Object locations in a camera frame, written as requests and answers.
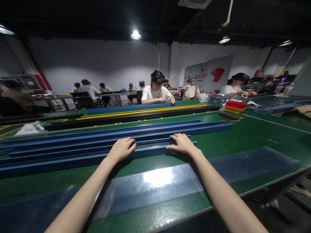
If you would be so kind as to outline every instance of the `black cap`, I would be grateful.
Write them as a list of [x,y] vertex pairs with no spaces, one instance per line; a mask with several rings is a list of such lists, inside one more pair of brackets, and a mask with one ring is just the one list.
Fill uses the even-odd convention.
[[17,88],[17,87],[24,87],[24,84],[18,83],[18,82],[13,81],[13,80],[9,80],[9,81],[6,81],[6,86],[8,88]]
[[165,76],[161,71],[155,70],[150,76],[151,81],[156,82],[156,84],[163,84],[165,82]]
[[81,81],[81,83],[83,84],[83,85],[88,85],[88,84],[91,84],[88,80],[86,80],[86,79],[83,79],[82,81]]
[[145,81],[139,81],[139,86],[140,86],[140,87],[145,86]]

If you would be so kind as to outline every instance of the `person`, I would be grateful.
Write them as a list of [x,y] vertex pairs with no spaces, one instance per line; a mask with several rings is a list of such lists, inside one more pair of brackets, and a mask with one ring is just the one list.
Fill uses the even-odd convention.
[[175,103],[175,98],[172,94],[163,86],[165,76],[162,72],[155,70],[151,74],[151,84],[146,86],[143,91],[142,104]]
[[143,91],[145,88],[145,81],[139,81],[139,86],[140,86],[139,91]]
[[99,91],[95,87],[91,86],[91,83],[86,79],[83,79],[81,81],[81,83],[83,86],[80,87],[79,92],[88,92],[90,94],[91,98],[93,99],[94,105],[96,107],[102,105],[101,99],[99,99],[95,96],[95,94],[101,94],[101,91]]
[[37,106],[34,101],[43,100],[44,95],[32,96],[26,92],[23,92],[23,83],[18,83],[16,81],[6,81],[6,86],[9,90],[2,93],[3,97],[9,97],[18,103],[26,113],[36,114],[36,113],[49,113],[51,109],[49,107]]
[[165,88],[167,88],[167,89],[170,87],[170,85],[169,85],[169,83],[168,83],[168,79],[165,80],[165,83],[163,84],[163,86],[164,86]]
[[[104,83],[100,83],[99,86],[100,86],[99,91],[100,91],[101,93],[104,93],[104,92],[112,92],[112,90],[110,89],[110,87],[107,87]],[[104,101],[104,107],[107,107],[109,101],[111,100],[110,96],[103,96],[101,99]]]
[[78,93],[80,89],[80,83],[74,83],[75,88],[71,91],[71,93]]
[[220,90],[220,94],[223,94],[224,96],[228,97],[235,97],[239,94],[243,94],[245,97],[248,95],[257,95],[255,91],[243,91],[241,89],[241,85],[243,83],[243,78],[245,77],[244,73],[237,73],[236,75],[233,75],[231,79],[227,81],[227,84],[223,86]]
[[186,88],[189,87],[189,86],[193,86],[193,84],[192,84],[192,79],[191,79],[191,78],[188,78],[188,80],[187,80],[187,85],[186,85],[186,86],[184,86],[184,87],[178,87],[177,90],[186,90]]
[[299,113],[301,113],[305,117],[311,118],[311,105],[299,106],[295,107],[294,109],[297,109]]
[[[129,89],[127,89],[127,91],[137,91],[136,90],[136,87],[133,86],[132,83],[129,84]],[[127,98],[130,100],[130,104],[132,105],[133,104],[133,99],[136,99],[137,98],[137,95],[136,94],[133,94],[133,95],[128,95]]]
[[[178,133],[170,137],[176,141],[176,145],[169,145],[166,149],[187,154],[192,158],[213,206],[230,232],[268,232],[249,207],[209,163],[202,151],[185,134]],[[54,219],[45,233],[81,232],[109,173],[118,162],[135,150],[136,143],[134,142],[135,139],[123,138],[113,145],[109,154]]]

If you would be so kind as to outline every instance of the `workbench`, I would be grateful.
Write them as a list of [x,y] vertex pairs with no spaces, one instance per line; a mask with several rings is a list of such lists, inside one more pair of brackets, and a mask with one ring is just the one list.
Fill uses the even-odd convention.
[[[181,101],[180,104],[189,104],[189,101]],[[87,132],[194,119],[201,119],[202,122],[224,120],[217,115],[217,113],[220,112],[222,111],[122,123],[117,125],[47,132],[41,133],[40,135],[59,135],[71,132]],[[79,110],[70,112],[70,114],[75,113],[86,113],[86,111]],[[277,172],[273,175],[264,175],[250,180],[233,183],[231,186],[240,196],[254,194],[257,191],[259,192],[262,190],[264,187],[269,187],[269,192],[262,193],[260,196],[260,202],[262,204],[269,203],[297,182],[302,176],[310,173],[310,119],[301,115],[285,117],[260,115],[250,110],[247,110],[241,115],[229,112],[226,112],[226,114],[240,119],[239,122],[234,123],[232,130],[191,137],[193,141],[197,141],[197,147],[202,150],[207,159],[268,146],[292,159],[300,161],[299,168],[292,172]],[[18,128],[21,126],[11,126],[0,129],[0,135],[5,134],[5,136],[8,136],[13,133],[10,133],[10,131],[13,131],[16,127]],[[176,156],[158,155],[134,159],[130,163],[121,162],[119,166],[112,171],[110,178],[172,167],[188,162],[191,162],[191,159],[188,156],[179,158]],[[96,168],[97,166],[88,166],[0,180],[0,203],[30,195],[64,189],[71,185],[82,186]],[[199,192],[98,220],[90,225],[88,232],[154,232],[178,224],[211,209],[213,209],[212,204],[207,194],[205,192]]]

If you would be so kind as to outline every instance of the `black office chair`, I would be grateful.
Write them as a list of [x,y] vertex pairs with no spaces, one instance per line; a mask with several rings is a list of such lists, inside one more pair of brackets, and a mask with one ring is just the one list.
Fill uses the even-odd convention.
[[13,99],[0,96],[0,114],[2,117],[14,117],[28,115],[29,113]]
[[143,91],[137,91],[137,103],[142,104]]
[[78,92],[78,93],[70,93],[73,97],[73,101],[77,109],[83,108],[98,108],[99,106],[95,106],[94,101],[88,92]]

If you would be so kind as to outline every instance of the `table leg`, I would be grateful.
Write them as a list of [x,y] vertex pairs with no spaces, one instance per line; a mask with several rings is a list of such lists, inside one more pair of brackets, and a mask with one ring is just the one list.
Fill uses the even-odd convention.
[[50,100],[47,100],[47,99],[46,99],[45,101],[46,101],[46,103],[48,104],[48,106],[49,106],[49,108],[51,109],[51,111],[52,111],[52,112],[56,112],[55,109],[54,109],[53,104],[51,103],[51,101],[50,101]]
[[114,95],[110,95],[110,103],[111,103],[112,107],[115,106],[115,104],[114,104]]
[[66,111],[70,111],[70,108],[68,107],[66,101],[64,99],[61,99],[61,100],[62,100],[62,102],[64,104],[64,107],[65,107]]

